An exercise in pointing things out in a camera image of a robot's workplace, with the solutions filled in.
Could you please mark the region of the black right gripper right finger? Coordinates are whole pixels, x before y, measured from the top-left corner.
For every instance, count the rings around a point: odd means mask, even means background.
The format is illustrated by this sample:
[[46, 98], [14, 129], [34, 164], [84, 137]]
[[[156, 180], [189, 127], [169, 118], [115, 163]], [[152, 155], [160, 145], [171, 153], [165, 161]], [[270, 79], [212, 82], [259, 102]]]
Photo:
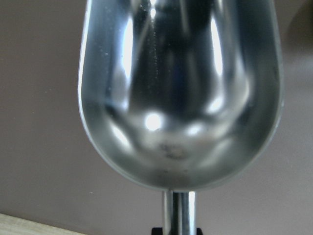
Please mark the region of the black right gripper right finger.
[[201, 228], [196, 228], [195, 235], [202, 235]]

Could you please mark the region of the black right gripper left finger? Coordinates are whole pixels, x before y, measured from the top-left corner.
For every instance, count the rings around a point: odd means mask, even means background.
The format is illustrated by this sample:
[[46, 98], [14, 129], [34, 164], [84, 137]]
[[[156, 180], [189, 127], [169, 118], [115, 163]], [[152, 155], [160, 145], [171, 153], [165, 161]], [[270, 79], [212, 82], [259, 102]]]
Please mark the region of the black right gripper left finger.
[[161, 227], [153, 227], [151, 235], [163, 235], [163, 229]]

